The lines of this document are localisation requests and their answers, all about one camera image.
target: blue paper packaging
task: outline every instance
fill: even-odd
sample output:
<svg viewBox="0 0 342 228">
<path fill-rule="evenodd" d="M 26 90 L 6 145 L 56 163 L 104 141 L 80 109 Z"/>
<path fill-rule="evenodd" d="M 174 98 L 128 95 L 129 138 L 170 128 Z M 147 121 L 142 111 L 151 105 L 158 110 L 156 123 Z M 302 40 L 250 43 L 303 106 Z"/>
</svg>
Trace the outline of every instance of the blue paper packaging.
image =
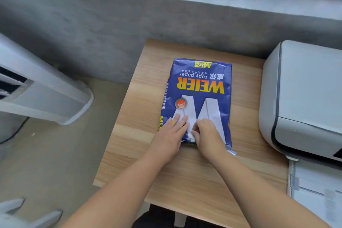
<svg viewBox="0 0 342 228">
<path fill-rule="evenodd" d="M 166 85 L 160 114 L 159 129 L 176 114 L 188 115 L 189 129 L 182 142 L 196 143 L 191 130 L 197 119 L 207 118 L 217 130 L 231 153 L 229 130 L 232 89 L 232 64 L 175 58 Z"/>
</svg>

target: wooden table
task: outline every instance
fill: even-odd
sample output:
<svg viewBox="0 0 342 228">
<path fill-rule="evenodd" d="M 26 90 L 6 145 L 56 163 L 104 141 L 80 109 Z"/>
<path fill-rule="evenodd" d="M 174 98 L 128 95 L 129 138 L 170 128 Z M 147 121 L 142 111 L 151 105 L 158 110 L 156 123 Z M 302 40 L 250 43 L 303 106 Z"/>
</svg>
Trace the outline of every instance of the wooden table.
<svg viewBox="0 0 342 228">
<path fill-rule="evenodd" d="M 141 53 L 94 185 L 103 186 L 148 149 L 158 130 L 174 57 L 233 64 L 229 124 L 233 149 L 241 162 L 286 193 L 288 161 L 268 145 L 258 127 L 264 60 L 156 40 L 147 40 Z M 222 178 L 196 146 L 181 146 L 145 201 L 225 227 L 249 227 Z"/>
</svg>

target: person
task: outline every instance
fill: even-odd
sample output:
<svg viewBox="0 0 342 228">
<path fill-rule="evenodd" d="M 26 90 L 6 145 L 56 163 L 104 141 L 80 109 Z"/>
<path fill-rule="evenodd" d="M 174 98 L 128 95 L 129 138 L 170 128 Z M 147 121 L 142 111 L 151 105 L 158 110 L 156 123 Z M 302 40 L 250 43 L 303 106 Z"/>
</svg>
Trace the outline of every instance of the person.
<svg viewBox="0 0 342 228">
<path fill-rule="evenodd" d="M 62 228 L 131 227 L 154 179 L 179 150 L 189 127 L 187 116 L 178 122 L 179 117 L 167 120 L 145 155 L 97 191 Z M 252 228 L 330 227 L 227 152 L 212 121 L 198 120 L 192 134 L 200 153 L 221 175 Z"/>
</svg>

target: printer lid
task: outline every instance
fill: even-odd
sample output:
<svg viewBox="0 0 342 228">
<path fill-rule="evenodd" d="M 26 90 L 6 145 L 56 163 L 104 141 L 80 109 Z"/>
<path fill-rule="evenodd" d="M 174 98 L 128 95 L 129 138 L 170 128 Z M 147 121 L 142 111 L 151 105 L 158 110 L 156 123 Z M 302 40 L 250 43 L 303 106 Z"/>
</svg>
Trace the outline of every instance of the printer lid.
<svg viewBox="0 0 342 228">
<path fill-rule="evenodd" d="M 342 134 L 342 51 L 281 45 L 279 117 Z"/>
</svg>

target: beige floor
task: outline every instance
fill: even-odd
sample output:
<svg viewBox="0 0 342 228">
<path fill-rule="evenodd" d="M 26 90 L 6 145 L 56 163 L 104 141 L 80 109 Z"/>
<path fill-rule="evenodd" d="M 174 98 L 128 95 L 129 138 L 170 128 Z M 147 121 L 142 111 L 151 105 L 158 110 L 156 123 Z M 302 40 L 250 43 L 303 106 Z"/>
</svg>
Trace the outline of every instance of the beige floor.
<svg viewBox="0 0 342 228">
<path fill-rule="evenodd" d="M 128 85 L 83 81 L 95 100 L 76 122 L 61 126 L 31 118 L 0 148 L 6 151 L 0 161 L 0 202 L 26 198 L 16 216 L 29 222 L 61 209 L 61 223 L 98 190 L 92 183 Z"/>
</svg>

